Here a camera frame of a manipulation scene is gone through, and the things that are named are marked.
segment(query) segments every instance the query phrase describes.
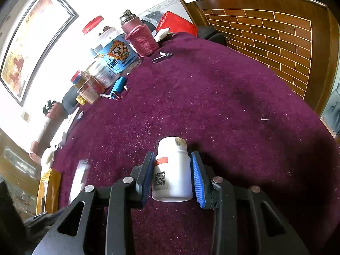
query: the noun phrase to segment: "red bag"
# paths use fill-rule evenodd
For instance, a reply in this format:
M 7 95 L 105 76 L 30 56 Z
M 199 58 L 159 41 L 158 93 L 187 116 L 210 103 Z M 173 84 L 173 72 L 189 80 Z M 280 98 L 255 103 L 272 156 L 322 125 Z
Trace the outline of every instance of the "red bag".
M 178 33 L 184 31 L 186 33 L 197 36 L 198 27 L 190 23 L 188 20 L 174 14 L 171 11 L 167 11 L 159 20 L 156 32 L 160 29 L 170 28 L 170 32 Z

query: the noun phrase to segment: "framed painting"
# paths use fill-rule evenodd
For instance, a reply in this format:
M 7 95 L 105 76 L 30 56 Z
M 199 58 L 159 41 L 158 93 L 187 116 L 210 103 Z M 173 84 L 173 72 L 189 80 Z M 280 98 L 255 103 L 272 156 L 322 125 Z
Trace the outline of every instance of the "framed painting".
M 20 106 L 48 52 L 77 17 L 65 0 L 34 0 L 20 20 L 0 69 L 1 82 Z

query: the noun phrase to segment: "blue battery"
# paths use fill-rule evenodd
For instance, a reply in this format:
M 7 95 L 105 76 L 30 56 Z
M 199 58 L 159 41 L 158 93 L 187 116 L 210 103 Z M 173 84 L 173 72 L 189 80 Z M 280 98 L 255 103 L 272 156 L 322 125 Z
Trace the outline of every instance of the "blue battery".
M 126 82 L 127 82 L 127 79 L 125 77 L 121 77 L 120 79 L 118 79 L 112 88 L 111 96 L 113 95 L 113 92 L 120 94 L 124 90 L 124 86 Z

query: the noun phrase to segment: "bottle cap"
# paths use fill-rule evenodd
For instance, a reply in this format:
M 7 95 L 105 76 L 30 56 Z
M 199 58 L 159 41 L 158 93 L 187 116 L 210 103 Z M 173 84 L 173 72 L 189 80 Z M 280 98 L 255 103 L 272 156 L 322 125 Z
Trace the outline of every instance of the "bottle cap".
M 71 81 L 74 82 L 74 80 L 77 78 L 77 76 L 80 74 L 80 71 L 77 71 L 74 76 L 72 77 Z
M 135 18 L 136 15 L 131 13 L 129 9 L 123 12 L 123 15 L 119 18 L 120 19 L 120 25 L 123 25 L 127 21 L 130 21 L 131 19 Z
M 166 137 L 159 141 L 158 154 L 182 151 L 188 154 L 187 143 L 179 137 Z
M 85 28 L 83 28 L 82 30 L 83 34 L 87 34 L 90 31 L 92 31 L 103 20 L 104 20 L 103 16 L 97 16 L 96 18 L 94 18 L 85 26 Z

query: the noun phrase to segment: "plastic bag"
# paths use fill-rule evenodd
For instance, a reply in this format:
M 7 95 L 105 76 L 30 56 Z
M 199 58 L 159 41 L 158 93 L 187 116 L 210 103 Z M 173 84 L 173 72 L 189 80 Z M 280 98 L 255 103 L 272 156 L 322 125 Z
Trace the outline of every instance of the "plastic bag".
M 167 11 L 163 17 L 159 20 L 158 27 L 156 32 L 160 29 L 170 28 L 170 32 L 178 33 L 180 31 L 184 31 L 186 33 L 193 34 L 197 36 L 198 27 L 194 24 L 190 23 L 189 21 L 185 20 L 184 18 L 174 14 L 171 11 Z
M 37 215 L 45 211 L 49 214 L 57 212 L 60 181 L 61 174 L 54 169 L 49 169 L 41 177 L 37 196 Z
M 140 20 L 145 20 L 145 21 L 148 21 L 150 22 L 151 24 L 153 24 L 155 26 L 155 28 L 157 28 L 159 22 L 156 20 L 156 19 L 153 19 L 153 18 L 149 18 L 149 17 L 145 17 L 145 16 L 141 16 L 139 17 Z
M 46 173 L 52 167 L 55 149 L 56 149 L 55 147 L 48 147 L 42 154 L 40 161 L 41 177 L 43 177 L 44 173 Z

